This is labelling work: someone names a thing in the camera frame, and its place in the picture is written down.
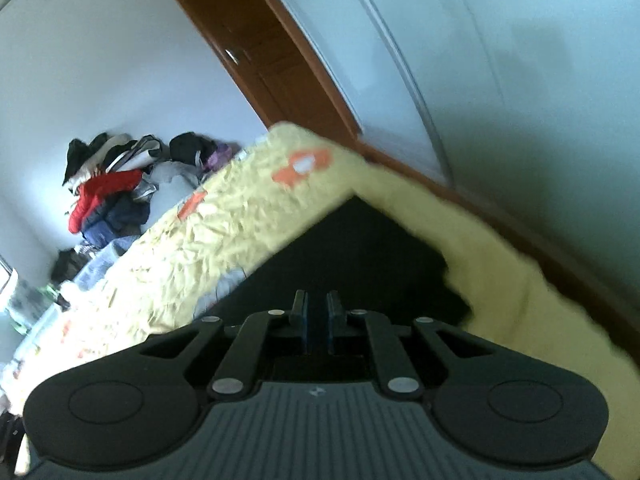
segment black mat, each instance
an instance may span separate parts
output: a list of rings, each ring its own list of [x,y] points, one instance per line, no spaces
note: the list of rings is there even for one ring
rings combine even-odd
[[[241,324],[261,310],[291,308],[296,290],[320,304],[337,290],[345,309],[366,308],[392,323],[430,316],[458,325],[470,313],[443,282],[441,254],[353,197],[274,254],[209,315]]]

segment yellow sheet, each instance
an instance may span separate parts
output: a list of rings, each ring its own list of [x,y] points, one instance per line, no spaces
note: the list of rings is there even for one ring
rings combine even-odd
[[[272,180],[292,152],[315,148],[331,151],[329,168],[292,189]],[[247,152],[204,185],[208,195],[193,214],[184,221],[175,208],[165,214],[85,296],[68,334],[69,358],[92,359],[191,322],[198,298],[222,274],[251,272],[355,193],[442,252],[449,285],[474,313],[467,330],[597,384],[610,418],[595,461],[619,480],[640,477],[638,370],[534,262],[420,185],[292,124],[272,128]],[[73,364],[49,362],[47,375]]]

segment door panel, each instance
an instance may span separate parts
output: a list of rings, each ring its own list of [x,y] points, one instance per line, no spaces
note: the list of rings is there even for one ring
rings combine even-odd
[[[314,71],[264,0],[178,0],[266,124],[287,120],[353,147]]]

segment bed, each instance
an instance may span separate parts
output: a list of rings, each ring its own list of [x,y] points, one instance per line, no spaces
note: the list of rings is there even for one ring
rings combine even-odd
[[[7,392],[13,411],[57,372],[190,323],[212,291],[231,290],[353,195],[444,256],[448,287],[472,311],[466,330],[595,383],[610,415],[594,460],[616,479],[640,477],[640,374],[629,355],[478,218],[290,123],[162,216],[96,287],[67,298],[72,308]]]

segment pile of clothes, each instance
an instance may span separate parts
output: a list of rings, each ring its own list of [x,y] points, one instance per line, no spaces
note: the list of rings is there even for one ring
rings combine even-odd
[[[94,253],[119,238],[139,236],[238,150],[193,132],[178,135],[169,146],[151,135],[133,140],[103,133],[89,144],[74,139],[63,182],[74,196],[69,232],[82,233],[82,250]]]

